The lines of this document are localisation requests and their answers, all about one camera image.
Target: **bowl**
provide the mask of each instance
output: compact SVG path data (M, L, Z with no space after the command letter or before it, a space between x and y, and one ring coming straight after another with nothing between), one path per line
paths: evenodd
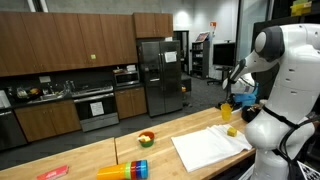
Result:
M154 133L151 131L144 131L139 135L138 139L142 147L150 147L154 143Z

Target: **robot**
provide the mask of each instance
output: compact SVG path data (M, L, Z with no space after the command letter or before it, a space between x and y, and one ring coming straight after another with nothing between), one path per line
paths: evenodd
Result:
M256 148L251 180L294 179L289 172L292 159L315 131L305 116L320 93L319 33L317 24L264 29L255 49L223 82L233 94L252 93L256 85L251 73L280 65L267 103L245 128L247 140Z

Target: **computer screen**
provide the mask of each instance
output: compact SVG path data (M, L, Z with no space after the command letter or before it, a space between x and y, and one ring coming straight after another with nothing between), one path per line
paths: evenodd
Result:
M213 61L215 66L234 67L235 43L213 44Z

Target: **wooden table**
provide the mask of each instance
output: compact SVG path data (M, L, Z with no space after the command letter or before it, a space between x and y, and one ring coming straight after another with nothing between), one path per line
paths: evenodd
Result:
M0 179L36 179L40 174L57 167L68 165L68 174L64 179L96 179L100 168L116 165L114 138L82 146L70 151L59 153L43 159L15 166L0 171Z
M242 133L247 124L242 120L240 112L233 114L231 120L225 122L221 118L220 110L211 108L145 129L155 133L155 142L149 148L141 147L137 141L138 135L144 130L116 138L118 164L146 159L149 165L149 180L210 179L253 155L255 149L242 151L240 154L224 161L188 173L172 143L171 137L199 131L212 125L228 123Z

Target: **colorful cup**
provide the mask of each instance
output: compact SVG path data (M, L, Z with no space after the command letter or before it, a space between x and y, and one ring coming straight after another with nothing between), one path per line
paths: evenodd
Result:
M231 112L232 112L232 107L230 104L222 104L221 105L221 114L222 114L222 119L225 121L229 121L231 118Z
M136 180L148 178L147 160L132 161L99 169L97 180Z
M154 143L154 133L151 131L144 131L139 135L139 138L142 136L147 136L150 138L150 141L144 141L143 139L139 139L139 142L141 144L142 147L150 147L153 145Z

